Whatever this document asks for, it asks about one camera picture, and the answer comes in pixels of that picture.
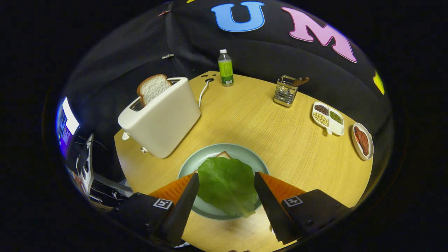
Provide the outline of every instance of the screen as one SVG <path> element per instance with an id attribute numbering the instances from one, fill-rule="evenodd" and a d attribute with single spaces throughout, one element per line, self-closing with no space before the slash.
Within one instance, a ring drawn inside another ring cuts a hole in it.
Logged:
<path id="1" fill-rule="evenodd" d="M 62 105 L 59 107 L 56 127 L 60 151 L 64 158 L 67 159 L 70 143 L 79 127 L 79 122 L 76 120 L 70 109 L 67 97 L 64 98 Z"/>

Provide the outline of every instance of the letter m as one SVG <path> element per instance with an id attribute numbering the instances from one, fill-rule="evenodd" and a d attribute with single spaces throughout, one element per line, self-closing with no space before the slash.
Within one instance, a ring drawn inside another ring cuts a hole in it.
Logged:
<path id="1" fill-rule="evenodd" d="M 282 10 L 289 12 L 293 19 L 294 30 L 289 33 L 293 38 L 313 42 L 314 38 L 308 33 L 307 28 L 313 32 L 319 43 L 323 46 L 327 46 L 331 39 L 334 38 L 335 44 L 332 45 L 332 49 L 342 57 L 356 63 L 356 58 L 353 55 L 349 41 L 336 29 L 329 25 L 320 27 L 313 19 L 298 10 L 286 7 L 282 7 Z"/>

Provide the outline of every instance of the water bottle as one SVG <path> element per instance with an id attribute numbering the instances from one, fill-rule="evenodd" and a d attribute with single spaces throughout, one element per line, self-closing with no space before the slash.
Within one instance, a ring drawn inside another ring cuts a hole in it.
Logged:
<path id="1" fill-rule="evenodd" d="M 230 87 L 233 85 L 232 59 L 228 56 L 226 49 L 220 50 L 220 54 L 218 66 L 220 67 L 221 82 L 224 87 Z"/>

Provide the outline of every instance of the soybean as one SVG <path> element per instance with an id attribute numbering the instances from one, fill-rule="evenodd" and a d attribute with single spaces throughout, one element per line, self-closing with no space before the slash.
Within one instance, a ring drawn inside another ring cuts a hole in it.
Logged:
<path id="1" fill-rule="evenodd" d="M 325 116 L 323 116 L 322 114 L 319 114 L 317 112 L 313 113 L 314 118 L 316 118 L 316 120 L 320 123 L 322 123 L 325 126 L 328 126 L 328 120 L 325 118 Z"/>

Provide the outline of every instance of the white toaster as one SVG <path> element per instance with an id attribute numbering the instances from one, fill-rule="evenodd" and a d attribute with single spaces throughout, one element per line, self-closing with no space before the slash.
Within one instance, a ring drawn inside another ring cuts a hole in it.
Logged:
<path id="1" fill-rule="evenodd" d="M 188 79 L 167 80 L 173 85 L 149 104 L 143 106 L 138 97 L 118 117 L 123 140 L 132 137 L 157 158 L 170 155 L 201 116 Z"/>

